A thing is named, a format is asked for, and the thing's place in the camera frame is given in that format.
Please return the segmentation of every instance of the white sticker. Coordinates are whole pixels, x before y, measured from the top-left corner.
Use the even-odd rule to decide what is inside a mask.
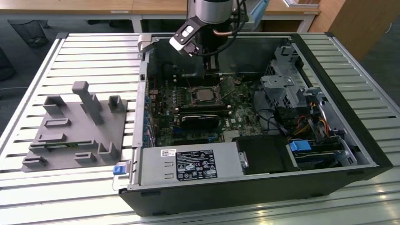
[[[111,13],[130,13],[130,11],[111,11]]]
[[[177,149],[162,149],[162,157],[165,156],[175,156]]]

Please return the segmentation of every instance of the motherboard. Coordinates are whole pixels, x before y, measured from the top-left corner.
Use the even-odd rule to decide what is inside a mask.
[[[185,77],[161,85],[154,80],[157,146],[231,142],[235,137],[263,134],[253,109],[254,81],[241,75],[214,80],[215,85],[207,86],[197,86]]]

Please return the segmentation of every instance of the trash bin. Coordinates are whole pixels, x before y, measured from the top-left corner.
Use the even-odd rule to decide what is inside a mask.
[[[49,39],[38,20],[9,20],[9,23],[30,47],[46,45]]]
[[[0,48],[0,81],[6,80],[15,74],[11,61],[9,60],[5,51]]]

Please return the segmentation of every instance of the barcode sticker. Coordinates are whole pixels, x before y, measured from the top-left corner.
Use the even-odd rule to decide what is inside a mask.
[[[162,149],[162,157],[175,156],[177,149]]]

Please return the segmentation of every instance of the table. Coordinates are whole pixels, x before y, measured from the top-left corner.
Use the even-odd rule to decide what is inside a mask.
[[[400,109],[335,37],[302,34],[351,107],[377,139],[395,168],[359,181],[330,196],[141,217],[113,190],[113,166],[25,173],[22,161],[46,110],[46,95],[71,92],[86,80],[99,100],[122,95],[129,100],[122,161],[131,159],[135,99],[141,74],[139,34],[70,34],[58,38],[27,94],[0,137],[0,224],[325,224],[389,223],[400,219]],[[317,86],[314,72],[306,69]]]
[[[143,32],[142,20],[186,20],[187,0],[135,0],[133,5],[135,32]],[[291,8],[283,0],[271,0],[263,20],[301,20],[298,32],[309,32],[318,8]]]
[[[5,19],[131,19],[133,0],[0,0]]]
[[[317,8],[290,8],[283,0],[271,0],[263,20],[301,20],[298,32],[307,32]],[[143,32],[142,20],[186,20],[187,0],[0,0],[5,19],[133,20],[135,32]]]

